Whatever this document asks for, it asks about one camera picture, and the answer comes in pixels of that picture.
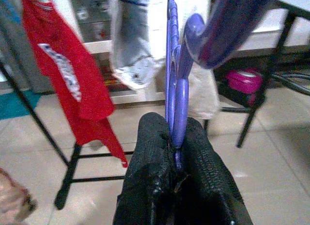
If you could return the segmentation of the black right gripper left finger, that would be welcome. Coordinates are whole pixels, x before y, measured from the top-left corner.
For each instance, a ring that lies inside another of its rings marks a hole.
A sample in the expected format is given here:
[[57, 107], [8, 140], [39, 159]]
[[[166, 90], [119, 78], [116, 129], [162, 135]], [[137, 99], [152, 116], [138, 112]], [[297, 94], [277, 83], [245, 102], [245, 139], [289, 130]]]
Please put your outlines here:
[[117, 197], [113, 224], [174, 224], [168, 135], [168, 125], [161, 115], [150, 112], [140, 118], [136, 147]]

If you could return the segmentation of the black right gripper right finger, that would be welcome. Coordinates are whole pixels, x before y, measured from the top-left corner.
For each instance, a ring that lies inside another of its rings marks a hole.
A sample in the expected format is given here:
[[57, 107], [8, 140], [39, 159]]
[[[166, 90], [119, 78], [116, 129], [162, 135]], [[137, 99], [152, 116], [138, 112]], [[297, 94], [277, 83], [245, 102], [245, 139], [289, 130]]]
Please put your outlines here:
[[187, 178], [181, 185], [177, 225], [251, 225], [237, 184], [215, 152], [207, 132], [189, 117], [182, 145]]

